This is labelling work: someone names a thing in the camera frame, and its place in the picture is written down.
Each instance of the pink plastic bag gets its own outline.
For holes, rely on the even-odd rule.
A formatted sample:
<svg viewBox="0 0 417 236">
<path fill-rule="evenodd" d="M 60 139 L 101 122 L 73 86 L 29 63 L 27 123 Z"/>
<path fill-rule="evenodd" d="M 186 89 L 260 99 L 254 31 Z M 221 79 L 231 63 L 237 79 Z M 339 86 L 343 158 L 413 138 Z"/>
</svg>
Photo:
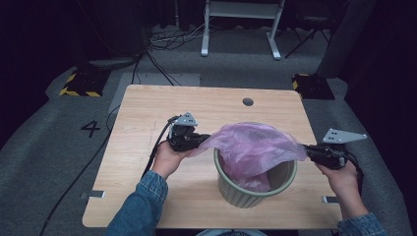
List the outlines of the pink plastic bag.
<svg viewBox="0 0 417 236">
<path fill-rule="evenodd" d="M 254 192 L 270 189 L 267 171 L 283 161 L 305 160 L 304 147 L 290 135 L 260 123 L 225 125 L 193 150 L 196 156 L 217 148 L 223 170 L 241 188 Z"/>
</svg>

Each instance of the table top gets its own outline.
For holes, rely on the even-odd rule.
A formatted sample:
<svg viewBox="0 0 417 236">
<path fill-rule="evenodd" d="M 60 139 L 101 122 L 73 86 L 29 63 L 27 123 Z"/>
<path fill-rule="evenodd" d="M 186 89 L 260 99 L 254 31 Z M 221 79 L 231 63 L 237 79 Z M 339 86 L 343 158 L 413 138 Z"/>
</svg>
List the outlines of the table top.
<svg viewBox="0 0 417 236">
<path fill-rule="evenodd" d="M 246 97 L 253 99 L 252 106 L 242 102 Z M 200 134 L 212 134 L 226 124 L 259 122 L 302 144 L 316 144 L 293 90 L 128 86 L 93 185 L 105 191 L 105 197 L 89 198 L 86 227 L 108 225 L 135 191 L 167 120 L 187 111 L 198 121 Z M 157 227 L 319 229 L 336 228 L 341 219 L 338 205 L 322 203 L 322 196 L 334 193 L 309 158 L 298 161 L 296 177 L 285 191 L 251 208 L 229 204 L 218 191 L 217 178 L 212 149 L 184 159 L 168 178 L 169 193 Z"/>
</svg>

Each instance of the green bucket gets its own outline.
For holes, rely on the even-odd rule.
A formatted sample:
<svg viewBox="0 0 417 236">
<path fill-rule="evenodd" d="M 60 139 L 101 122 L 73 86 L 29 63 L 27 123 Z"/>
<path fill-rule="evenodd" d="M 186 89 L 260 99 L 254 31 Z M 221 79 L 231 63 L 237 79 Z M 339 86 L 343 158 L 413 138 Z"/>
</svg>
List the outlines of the green bucket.
<svg viewBox="0 0 417 236">
<path fill-rule="evenodd" d="M 297 161 L 285 161 L 267 172 L 271 189 L 265 193 L 258 193 L 243 189 L 233 183 L 222 169 L 223 158 L 219 149 L 214 150 L 214 164 L 218 171 L 218 189 L 220 194 L 235 207 L 249 208 L 258 205 L 267 197 L 277 195 L 292 183 L 297 173 Z"/>
</svg>

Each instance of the denim jacket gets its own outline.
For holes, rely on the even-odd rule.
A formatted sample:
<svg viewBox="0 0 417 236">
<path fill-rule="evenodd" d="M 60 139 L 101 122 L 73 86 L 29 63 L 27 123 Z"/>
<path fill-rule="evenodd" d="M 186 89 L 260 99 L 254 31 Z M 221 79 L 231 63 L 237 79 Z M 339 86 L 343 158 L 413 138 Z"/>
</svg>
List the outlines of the denim jacket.
<svg viewBox="0 0 417 236">
<path fill-rule="evenodd" d="M 153 235 L 167 194 L 165 180 L 155 172 L 148 171 L 108 225 L 106 235 Z M 372 213 L 342 220 L 337 227 L 342 236 L 387 235 Z"/>
</svg>

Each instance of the hand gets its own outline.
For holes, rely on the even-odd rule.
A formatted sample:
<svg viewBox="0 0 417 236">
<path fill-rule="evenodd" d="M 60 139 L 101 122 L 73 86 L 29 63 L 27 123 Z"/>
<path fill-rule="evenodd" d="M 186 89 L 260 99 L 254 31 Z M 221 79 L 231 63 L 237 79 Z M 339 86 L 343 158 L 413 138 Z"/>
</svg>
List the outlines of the hand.
<svg viewBox="0 0 417 236">
<path fill-rule="evenodd" d="M 352 162 L 348 161 L 346 166 L 338 170 L 316 165 L 328 177 L 330 187 L 339 200 L 343 219 L 369 213 L 359 195 L 358 172 Z"/>
<path fill-rule="evenodd" d="M 177 170 L 181 160 L 191 152 L 191 150 L 183 152 L 175 151 L 168 142 L 162 142 L 157 148 L 152 170 L 166 180 L 168 176 Z"/>
</svg>

